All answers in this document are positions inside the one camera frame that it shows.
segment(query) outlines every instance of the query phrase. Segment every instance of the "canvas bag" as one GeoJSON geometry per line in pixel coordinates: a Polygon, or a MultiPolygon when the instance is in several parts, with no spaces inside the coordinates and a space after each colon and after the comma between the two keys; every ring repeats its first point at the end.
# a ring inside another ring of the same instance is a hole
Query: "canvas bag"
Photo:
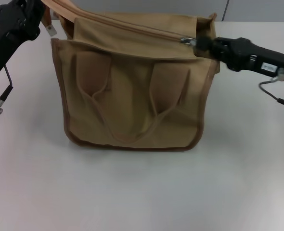
{"type": "Polygon", "coordinates": [[[215,37],[215,15],[90,13],[42,0],[68,40],[52,39],[64,126],[80,146],[189,150],[200,140],[219,63],[181,38],[215,37]]]}

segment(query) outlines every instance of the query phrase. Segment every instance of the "black cable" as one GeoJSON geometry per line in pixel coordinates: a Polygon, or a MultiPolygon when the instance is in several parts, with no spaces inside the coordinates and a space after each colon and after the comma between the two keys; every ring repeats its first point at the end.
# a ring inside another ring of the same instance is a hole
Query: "black cable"
{"type": "Polygon", "coordinates": [[[223,22],[223,21],[224,21],[224,19],[225,19],[225,14],[227,13],[229,3],[230,3],[230,0],[228,0],[228,1],[227,1],[227,4],[225,5],[225,9],[224,9],[223,17],[222,17],[222,20],[221,20],[222,22],[223,22]]]}
{"type": "Polygon", "coordinates": [[[262,87],[262,85],[264,85],[264,84],[269,84],[269,83],[273,83],[273,82],[272,82],[272,81],[261,82],[261,83],[258,84],[258,87],[259,87],[263,92],[265,92],[266,94],[268,94],[269,96],[271,96],[272,98],[274,98],[276,101],[278,101],[278,98],[277,98],[277,97],[275,97],[273,94],[271,94],[270,92],[266,91],[266,90],[262,87]]]}
{"type": "Polygon", "coordinates": [[[6,65],[4,66],[4,69],[5,69],[5,72],[6,72],[6,74],[7,74],[7,78],[8,78],[8,80],[9,80],[9,84],[10,84],[10,86],[12,87],[12,86],[13,86],[13,82],[12,82],[11,76],[9,75],[9,72],[8,72],[8,70],[7,70],[6,65]]]}
{"type": "Polygon", "coordinates": [[[281,103],[281,104],[284,105],[284,100],[283,100],[283,99],[275,97],[273,94],[271,94],[270,92],[266,91],[266,90],[262,87],[263,84],[269,84],[269,83],[273,83],[273,82],[274,82],[274,81],[261,82],[261,83],[258,84],[258,87],[259,87],[264,93],[266,93],[266,94],[268,94],[269,96],[271,96],[272,98],[274,98],[278,103],[281,103]]]}

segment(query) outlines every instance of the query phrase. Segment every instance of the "table surface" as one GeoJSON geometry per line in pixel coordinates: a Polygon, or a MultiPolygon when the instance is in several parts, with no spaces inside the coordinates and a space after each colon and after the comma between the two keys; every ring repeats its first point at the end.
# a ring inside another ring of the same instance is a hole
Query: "table surface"
{"type": "MultiPolygon", "coordinates": [[[[216,28],[284,53],[284,23],[216,28]]],[[[258,89],[268,77],[222,65],[191,151],[81,148],[64,134],[41,31],[7,65],[14,90],[0,116],[0,231],[284,231],[284,106],[258,89]]],[[[0,94],[7,85],[2,70],[0,94]]],[[[284,83],[267,89],[284,98],[284,83]]]]}

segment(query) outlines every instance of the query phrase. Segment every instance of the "bag handle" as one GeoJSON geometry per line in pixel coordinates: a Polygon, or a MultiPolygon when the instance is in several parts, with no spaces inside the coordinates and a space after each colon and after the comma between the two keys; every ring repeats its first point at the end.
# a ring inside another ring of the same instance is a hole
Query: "bag handle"
{"type": "Polygon", "coordinates": [[[77,54],[77,86],[99,115],[111,137],[124,144],[137,142],[149,136],[158,123],[178,104],[187,83],[189,69],[177,63],[156,63],[154,65],[149,88],[149,97],[154,113],[150,126],[137,134],[123,134],[111,129],[96,96],[102,93],[110,77],[111,56],[93,51],[81,51],[77,54]]]}

